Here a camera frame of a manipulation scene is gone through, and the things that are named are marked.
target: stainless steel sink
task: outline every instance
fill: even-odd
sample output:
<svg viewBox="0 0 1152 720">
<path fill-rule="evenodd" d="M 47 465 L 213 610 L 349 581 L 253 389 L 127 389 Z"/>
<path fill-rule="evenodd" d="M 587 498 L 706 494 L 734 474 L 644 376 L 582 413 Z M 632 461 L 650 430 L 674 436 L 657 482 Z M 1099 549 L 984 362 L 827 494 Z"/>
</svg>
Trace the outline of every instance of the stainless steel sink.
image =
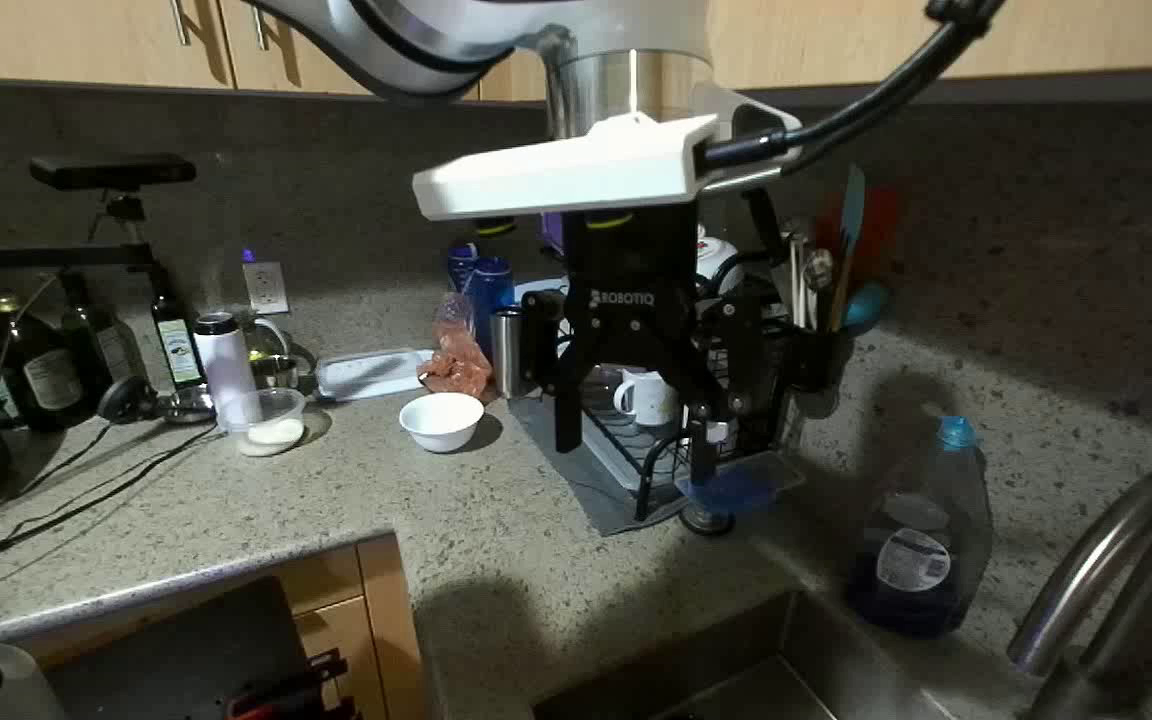
<svg viewBox="0 0 1152 720">
<path fill-rule="evenodd" d="M 842 610 L 802 592 L 606 667 L 535 720 L 949 720 Z"/>
</svg>

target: small white bowl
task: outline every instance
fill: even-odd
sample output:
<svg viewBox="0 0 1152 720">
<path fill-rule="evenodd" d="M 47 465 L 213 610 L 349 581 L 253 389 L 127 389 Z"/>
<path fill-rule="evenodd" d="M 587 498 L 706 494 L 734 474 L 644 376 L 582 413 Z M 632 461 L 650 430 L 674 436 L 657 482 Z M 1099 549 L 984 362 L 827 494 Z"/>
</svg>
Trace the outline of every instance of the small white bowl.
<svg viewBox="0 0 1152 720">
<path fill-rule="evenodd" d="M 482 403 L 468 393 L 415 395 L 399 413 L 399 430 L 429 454 L 454 454 L 481 430 Z"/>
</svg>

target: plastic bottle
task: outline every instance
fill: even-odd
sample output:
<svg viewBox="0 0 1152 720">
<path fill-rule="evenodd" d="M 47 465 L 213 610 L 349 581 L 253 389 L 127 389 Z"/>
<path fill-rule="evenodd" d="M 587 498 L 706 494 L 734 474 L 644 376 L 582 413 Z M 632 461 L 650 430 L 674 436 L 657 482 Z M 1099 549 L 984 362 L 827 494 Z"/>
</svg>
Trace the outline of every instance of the plastic bottle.
<svg viewBox="0 0 1152 720">
<path fill-rule="evenodd" d="M 261 423 L 261 400 L 241 322 L 229 312 L 196 317 L 190 341 L 207 373 L 216 423 L 225 432 Z"/>
<path fill-rule="evenodd" d="M 477 258 L 460 288 L 472 305 L 472 341 L 492 358 L 492 317 L 510 312 L 510 273 L 504 258 Z"/>
<path fill-rule="evenodd" d="M 849 604 L 902 635 L 962 626 L 992 558 L 984 456 L 962 415 L 940 415 L 937 446 L 899 461 L 871 503 Z"/>
</svg>

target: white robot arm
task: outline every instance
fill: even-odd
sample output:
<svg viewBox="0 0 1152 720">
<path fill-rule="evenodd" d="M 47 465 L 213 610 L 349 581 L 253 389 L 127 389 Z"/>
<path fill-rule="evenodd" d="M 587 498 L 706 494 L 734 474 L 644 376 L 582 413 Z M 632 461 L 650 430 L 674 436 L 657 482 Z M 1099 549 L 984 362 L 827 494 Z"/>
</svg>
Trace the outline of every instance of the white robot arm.
<svg viewBox="0 0 1152 720">
<path fill-rule="evenodd" d="M 429 221 L 560 216 L 571 341 L 542 370 L 557 395 L 557 449 L 578 446 L 578 386 L 594 364 L 657 370 L 683 400 L 692 475 L 711 475 L 706 419 L 746 419 L 772 349 L 731 349 L 728 386 L 694 332 L 694 200 L 739 187 L 765 252 L 784 252 L 758 186 L 794 173 L 928 87 L 1005 0 L 928 0 L 940 24 L 884 86 L 801 127 L 706 75 L 706 0 L 253 0 L 335 58 L 378 98 L 446 100 L 510 50 L 548 73 L 548 143 L 460 158 L 411 179 Z M 535 349 L 552 322 L 535 307 Z"/>
<path fill-rule="evenodd" d="M 711 86 L 706 0 L 253 0 L 378 98 L 463 98 L 510 50 L 548 73 L 552 143 L 460 158 L 411 179 L 429 221 L 660 210 L 752 187 L 933 86 L 1001 0 L 933 0 L 940 31 L 817 127 Z"/>
</svg>

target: dish soap bottle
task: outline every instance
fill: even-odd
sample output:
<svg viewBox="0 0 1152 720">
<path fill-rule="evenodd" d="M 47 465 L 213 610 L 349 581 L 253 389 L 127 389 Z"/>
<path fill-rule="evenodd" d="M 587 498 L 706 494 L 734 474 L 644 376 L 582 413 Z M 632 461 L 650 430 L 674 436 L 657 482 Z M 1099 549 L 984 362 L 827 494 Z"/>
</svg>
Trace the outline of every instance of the dish soap bottle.
<svg viewBox="0 0 1152 720">
<path fill-rule="evenodd" d="M 891 470 L 871 503 L 849 604 L 902 635 L 962 626 L 992 558 L 984 456 L 962 415 L 940 415 L 937 446 Z"/>
</svg>

